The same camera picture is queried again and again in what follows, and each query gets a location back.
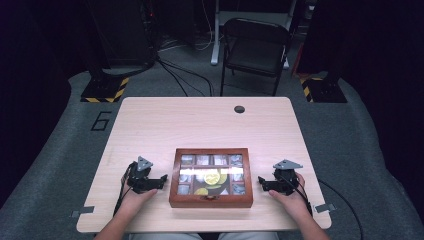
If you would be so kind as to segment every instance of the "black curtain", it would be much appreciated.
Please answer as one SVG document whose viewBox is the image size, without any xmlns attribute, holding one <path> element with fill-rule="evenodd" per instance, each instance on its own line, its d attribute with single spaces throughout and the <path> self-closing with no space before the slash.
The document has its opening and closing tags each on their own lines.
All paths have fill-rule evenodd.
<svg viewBox="0 0 424 240">
<path fill-rule="evenodd" d="M 298 66 L 298 72 L 311 74 L 336 66 L 356 89 L 374 121 L 387 169 L 422 220 L 423 7 L 421 1 L 319 0 Z M 352 38 L 352 48 L 341 50 Z M 335 63 L 341 58 L 344 64 Z"/>
<path fill-rule="evenodd" d="M 90 17 L 83 0 L 0 3 L 1 206 L 66 108 L 71 94 L 68 79 L 87 70 L 75 39 L 94 46 L 90 56 L 104 66 Z"/>
</svg>

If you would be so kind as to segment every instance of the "finger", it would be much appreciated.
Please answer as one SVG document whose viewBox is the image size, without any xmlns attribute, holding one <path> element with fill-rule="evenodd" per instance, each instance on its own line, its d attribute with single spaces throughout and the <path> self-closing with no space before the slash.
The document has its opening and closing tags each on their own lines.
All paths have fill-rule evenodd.
<svg viewBox="0 0 424 240">
<path fill-rule="evenodd" d="M 274 191 L 274 190 L 269 190 L 268 191 L 269 195 L 271 195 L 275 200 L 279 201 L 279 202 L 283 202 L 284 201 L 284 197 L 283 195 L 281 195 L 279 192 Z"/>
</svg>

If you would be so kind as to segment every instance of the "chair backrest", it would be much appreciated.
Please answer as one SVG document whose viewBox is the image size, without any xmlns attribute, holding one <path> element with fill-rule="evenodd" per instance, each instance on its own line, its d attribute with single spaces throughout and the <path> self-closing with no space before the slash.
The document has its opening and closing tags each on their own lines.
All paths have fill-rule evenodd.
<svg viewBox="0 0 424 240">
<path fill-rule="evenodd" d="M 281 25 L 244 18 L 232 18 L 224 24 L 224 36 L 256 39 L 286 45 L 290 35 Z"/>
</svg>

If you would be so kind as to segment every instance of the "metal bracket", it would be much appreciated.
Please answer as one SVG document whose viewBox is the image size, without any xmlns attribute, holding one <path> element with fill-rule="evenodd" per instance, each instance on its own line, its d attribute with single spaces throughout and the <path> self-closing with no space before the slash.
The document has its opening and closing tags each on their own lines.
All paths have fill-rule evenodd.
<svg viewBox="0 0 424 240">
<path fill-rule="evenodd" d="M 274 167 L 274 168 L 277 168 L 277 169 L 281 169 L 281 170 L 288 170 L 288 169 L 303 168 L 303 166 L 302 166 L 302 165 L 297 164 L 297 163 L 292 162 L 292 161 L 289 161 L 289 160 L 287 160 L 287 159 L 284 159 L 283 161 L 281 161 L 281 162 L 279 162 L 279 163 L 275 164 L 273 167 Z"/>
<path fill-rule="evenodd" d="M 319 206 L 314 206 L 315 210 L 317 210 L 317 213 L 321 213 L 324 211 L 328 211 L 328 212 L 332 212 L 334 210 L 337 210 L 336 206 L 334 206 L 334 204 L 329 203 L 329 204 L 322 204 Z"/>
<path fill-rule="evenodd" d="M 71 214 L 69 215 L 69 217 L 70 218 L 77 218 L 81 214 L 84 214 L 84 213 L 93 213 L 93 211 L 94 211 L 94 206 L 82 207 L 79 211 L 72 211 Z"/>
<path fill-rule="evenodd" d="M 153 163 L 149 162 L 141 156 L 138 157 L 137 171 L 143 171 L 144 169 L 148 169 L 151 166 L 153 166 Z"/>
</svg>

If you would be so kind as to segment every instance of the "wooden table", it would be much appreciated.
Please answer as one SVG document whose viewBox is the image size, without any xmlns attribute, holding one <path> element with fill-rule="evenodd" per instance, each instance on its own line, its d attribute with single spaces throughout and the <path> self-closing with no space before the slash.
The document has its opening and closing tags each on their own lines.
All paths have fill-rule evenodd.
<svg viewBox="0 0 424 240">
<path fill-rule="evenodd" d="M 236 113 L 241 105 L 244 113 Z M 282 206 L 262 191 L 258 176 L 274 180 L 273 165 L 283 159 L 303 165 L 312 205 L 324 203 L 293 107 L 284 97 L 139 97 L 122 102 L 81 214 L 80 232 L 99 232 L 112 218 L 120 179 L 143 156 L 153 162 L 149 178 L 172 177 L 177 148 L 248 148 L 253 205 L 247 209 L 171 208 L 170 180 L 139 212 L 128 232 L 269 231 L 296 229 Z M 314 213 L 322 228 L 328 212 Z"/>
</svg>

